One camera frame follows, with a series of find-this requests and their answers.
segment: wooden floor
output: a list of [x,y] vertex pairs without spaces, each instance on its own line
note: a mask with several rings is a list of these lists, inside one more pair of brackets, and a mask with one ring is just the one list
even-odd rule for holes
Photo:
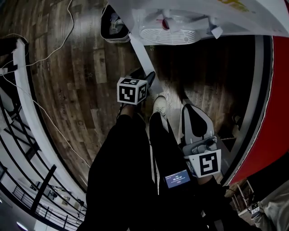
[[[0,35],[17,33],[29,41],[30,62],[58,48],[72,27],[69,0],[8,0],[0,12]],[[73,0],[75,20],[63,48],[31,67],[38,102],[72,147],[92,164],[116,121],[117,81],[140,67],[130,43],[109,44],[100,36],[101,0]],[[168,119],[180,138],[184,88],[212,119],[215,130],[232,128],[232,115],[244,115],[254,69],[254,37],[223,37],[186,46],[148,46],[169,104]],[[144,105],[149,118],[156,96]],[[48,130],[76,179],[86,188],[89,168],[68,147],[48,118]]]

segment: foot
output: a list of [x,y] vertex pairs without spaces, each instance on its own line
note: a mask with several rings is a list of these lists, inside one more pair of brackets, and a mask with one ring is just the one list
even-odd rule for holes
[[167,100],[164,96],[159,96],[154,102],[153,113],[159,112],[163,117],[166,118]]

